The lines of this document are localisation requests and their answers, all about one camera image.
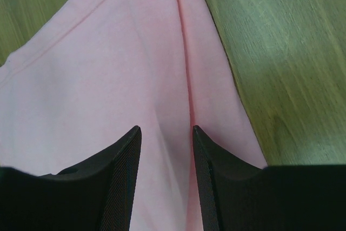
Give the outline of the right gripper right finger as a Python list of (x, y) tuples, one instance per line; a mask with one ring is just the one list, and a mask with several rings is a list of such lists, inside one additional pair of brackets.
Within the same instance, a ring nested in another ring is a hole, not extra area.
[(345, 230), (345, 166), (259, 169), (193, 127), (204, 230)]

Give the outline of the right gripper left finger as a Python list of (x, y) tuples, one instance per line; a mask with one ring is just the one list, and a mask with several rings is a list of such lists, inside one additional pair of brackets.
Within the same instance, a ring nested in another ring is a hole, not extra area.
[(1, 168), (1, 230), (128, 230), (141, 153), (134, 126), (58, 174)]

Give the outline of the pink t shirt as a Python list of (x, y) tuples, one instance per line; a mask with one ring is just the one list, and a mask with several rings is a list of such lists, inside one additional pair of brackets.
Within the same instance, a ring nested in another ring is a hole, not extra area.
[(202, 230), (191, 130), (266, 166), (205, 0), (68, 0), (1, 67), (1, 162), (57, 173), (142, 130), (131, 230)]

